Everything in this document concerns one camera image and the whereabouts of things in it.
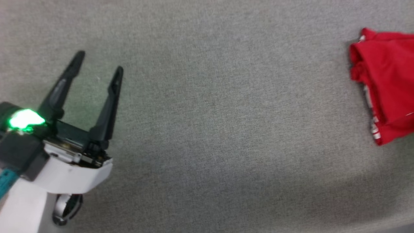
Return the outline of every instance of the robotic arm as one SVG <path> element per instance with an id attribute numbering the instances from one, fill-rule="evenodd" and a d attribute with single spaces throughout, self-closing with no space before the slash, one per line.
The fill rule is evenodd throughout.
<path id="1" fill-rule="evenodd" d="M 0 103 L 0 232 L 52 233 L 80 209 L 82 194 L 103 182 L 112 169 L 106 153 L 115 124 L 123 68 L 89 132 L 62 122 L 63 105 L 78 75 L 84 51 L 76 53 L 38 110 Z"/>

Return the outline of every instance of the red cloth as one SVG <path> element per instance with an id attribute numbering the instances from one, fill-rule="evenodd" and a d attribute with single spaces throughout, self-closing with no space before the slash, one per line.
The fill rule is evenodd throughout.
<path id="1" fill-rule="evenodd" d="M 373 135 L 383 145 L 414 132 L 414 34 L 368 28 L 361 34 L 349 48 L 351 78 L 369 89 L 378 128 Z"/>

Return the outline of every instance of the glowing green led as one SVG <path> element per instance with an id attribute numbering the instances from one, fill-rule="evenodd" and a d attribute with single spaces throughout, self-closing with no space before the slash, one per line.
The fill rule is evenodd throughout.
<path id="1" fill-rule="evenodd" d="M 45 119 L 41 118 L 39 114 L 30 110 L 23 109 L 15 112 L 9 120 L 11 129 L 21 129 L 23 131 L 32 131 L 33 125 L 40 125 L 45 123 Z"/>

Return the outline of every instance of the teal cable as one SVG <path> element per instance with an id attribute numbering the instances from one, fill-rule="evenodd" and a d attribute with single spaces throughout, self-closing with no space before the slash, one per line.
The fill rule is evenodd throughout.
<path id="1" fill-rule="evenodd" d="M 0 200 L 12 188 L 19 175 L 10 169 L 4 169 L 0 174 Z"/>

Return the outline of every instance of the folded garment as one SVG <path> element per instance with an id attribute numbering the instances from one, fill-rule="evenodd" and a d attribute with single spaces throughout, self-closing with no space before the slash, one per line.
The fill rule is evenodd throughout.
<path id="1" fill-rule="evenodd" d="M 351 79 L 365 85 L 372 109 L 375 142 L 414 132 L 414 34 L 364 28 L 349 52 Z"/>

